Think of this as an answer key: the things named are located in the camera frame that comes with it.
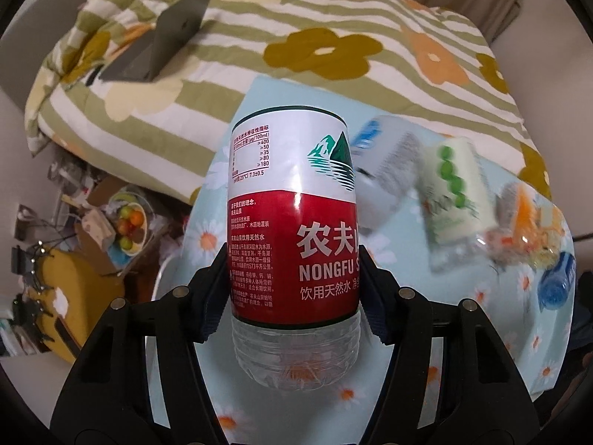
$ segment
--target clear plastic bottle bottom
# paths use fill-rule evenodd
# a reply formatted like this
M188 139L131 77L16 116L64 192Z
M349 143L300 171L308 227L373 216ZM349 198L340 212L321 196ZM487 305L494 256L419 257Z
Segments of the clear plastic bottle bottom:
M261 328L232 318L241 368L257 383L283 391L315 390L337 382L358 358L361 314L312 329Z

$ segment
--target orange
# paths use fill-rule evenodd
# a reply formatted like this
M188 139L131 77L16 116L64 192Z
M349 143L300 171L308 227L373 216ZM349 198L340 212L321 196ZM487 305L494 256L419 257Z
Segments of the orange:
M144 214L140 211L134 211L130 214L130 222L136 227L144 224Z

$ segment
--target water bottle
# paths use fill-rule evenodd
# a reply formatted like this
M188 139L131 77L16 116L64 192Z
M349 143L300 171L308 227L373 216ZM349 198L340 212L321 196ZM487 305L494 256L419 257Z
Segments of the water bottle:
M240 120L227 211L239 365L279 390L336 382L360 341L357 208L342 118L287 106Z
M540 309L558 310L568 300L574 285L576 261L571 253L560 253L556 265L544 272L537 285L537 299Z
M398 120L376 117L352 142L358 224L365 232L376 231L395 214L417 180L420 141L410 132L397 140Z

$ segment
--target mountain logo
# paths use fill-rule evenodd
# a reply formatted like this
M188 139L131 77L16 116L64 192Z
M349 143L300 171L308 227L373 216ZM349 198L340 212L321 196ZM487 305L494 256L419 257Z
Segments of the mountain logo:
M342 132L337 142L326 135L307 155L315 172L338 181L347 190L354 190L354 172L346 135Z

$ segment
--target blue bottle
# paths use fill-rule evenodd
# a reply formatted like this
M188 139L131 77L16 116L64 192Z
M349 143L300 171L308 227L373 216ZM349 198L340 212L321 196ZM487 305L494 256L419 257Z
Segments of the blue bottle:
M537 286L540 310L558 310L564 306L573 287L575 273L574 256L561 252L556 265L543 274Z

